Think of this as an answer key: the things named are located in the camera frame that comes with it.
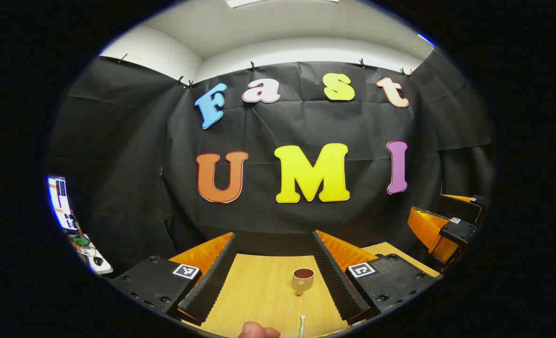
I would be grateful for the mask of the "beige cup with brown inside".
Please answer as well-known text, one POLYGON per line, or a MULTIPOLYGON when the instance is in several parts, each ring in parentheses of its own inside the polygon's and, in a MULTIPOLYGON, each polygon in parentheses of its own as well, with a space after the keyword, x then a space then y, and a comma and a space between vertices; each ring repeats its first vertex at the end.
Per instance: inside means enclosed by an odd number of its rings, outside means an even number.
POLYGON ((296 269, 292 274, 291 287, 297 297, 310 290, 314 284, 315 272, 310 268, 296 269))

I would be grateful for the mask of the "black backdrop cloth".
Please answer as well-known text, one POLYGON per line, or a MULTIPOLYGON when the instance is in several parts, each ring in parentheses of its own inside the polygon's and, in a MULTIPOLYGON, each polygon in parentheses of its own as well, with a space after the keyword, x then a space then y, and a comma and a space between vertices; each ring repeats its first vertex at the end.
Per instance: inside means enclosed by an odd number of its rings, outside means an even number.
POLYGON ((80 225, 123 272, 230 231, 320 230, 389 242, 428 263, 407 225, 442 194, 490 197, 494 128, 475 88, 431 54, 409 77, 342 62, 287 62, 186 89, 142 66, 95 60, 61 105, 46 172, 66 178, 80 225), (280 204, 280 160, 347 146, 343 202, 280 204))

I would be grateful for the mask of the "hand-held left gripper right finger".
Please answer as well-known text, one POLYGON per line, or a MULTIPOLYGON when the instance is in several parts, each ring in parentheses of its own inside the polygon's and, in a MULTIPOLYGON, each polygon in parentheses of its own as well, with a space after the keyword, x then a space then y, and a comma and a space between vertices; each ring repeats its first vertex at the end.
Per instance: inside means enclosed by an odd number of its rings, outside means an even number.
POLYGON ((349 324, 383 316, 441 280, 396 253, 371 254, 318 230, 312 238, 319 271, 349 324))

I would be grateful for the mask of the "computer monitor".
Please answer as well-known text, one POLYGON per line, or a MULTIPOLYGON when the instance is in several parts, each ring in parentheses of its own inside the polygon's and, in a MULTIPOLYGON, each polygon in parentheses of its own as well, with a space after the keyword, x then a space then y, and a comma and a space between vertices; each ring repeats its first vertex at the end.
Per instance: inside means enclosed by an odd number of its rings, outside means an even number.
POLYGON ((63 176, 48 176, 47 185, 51 206, 59 226, 72 233, 77 233, 76 220, 69 204, 66 179, 63 176))

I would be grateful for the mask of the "white side table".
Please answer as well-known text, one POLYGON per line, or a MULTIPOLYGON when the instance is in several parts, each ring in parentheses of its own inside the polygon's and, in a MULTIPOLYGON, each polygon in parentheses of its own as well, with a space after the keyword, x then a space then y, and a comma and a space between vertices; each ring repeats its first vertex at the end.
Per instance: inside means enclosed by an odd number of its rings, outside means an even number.
POLYGON ((84 240, 74 240, 74 238, 78 236, 78 234, 69 235, 70 243, 74 247, 78 258, 81 259, 82 262, 84 262, 93 272, 95 272, 95 274, 104 275, 113 272, 113 268, 110 263, 102 256, 95 244, 92 241, 86 243, 84 240), (104 259, 104 263, 101 267, 96 266, 92 261, 92 258, 95 256, 104 259))

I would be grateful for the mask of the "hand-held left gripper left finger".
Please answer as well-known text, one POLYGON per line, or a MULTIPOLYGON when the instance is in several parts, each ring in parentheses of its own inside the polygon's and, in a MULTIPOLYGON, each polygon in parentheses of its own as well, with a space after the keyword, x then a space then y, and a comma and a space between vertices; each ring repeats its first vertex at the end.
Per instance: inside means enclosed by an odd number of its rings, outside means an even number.
POLYGON ((157 255, 141 261, 111 280, 125 296, 150 310, 201 325, 208 317, 226 280, 232 244, 229 232, 177 255, 157 255))

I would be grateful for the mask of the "light wooden desktop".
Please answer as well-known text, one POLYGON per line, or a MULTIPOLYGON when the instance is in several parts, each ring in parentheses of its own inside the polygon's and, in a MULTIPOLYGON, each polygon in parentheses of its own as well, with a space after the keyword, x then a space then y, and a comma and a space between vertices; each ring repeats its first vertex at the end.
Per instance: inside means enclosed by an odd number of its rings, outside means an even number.
POLYGON ((295 295, 291 280, 299 268, 316 270, 317 263, 312 255, 236 255, 201 329, 227 338, 237 338, 246 322, 276 329, 280 338, 299 338, 300 327, 304 338, 349 329, 319 271, 310 290, 295 295))

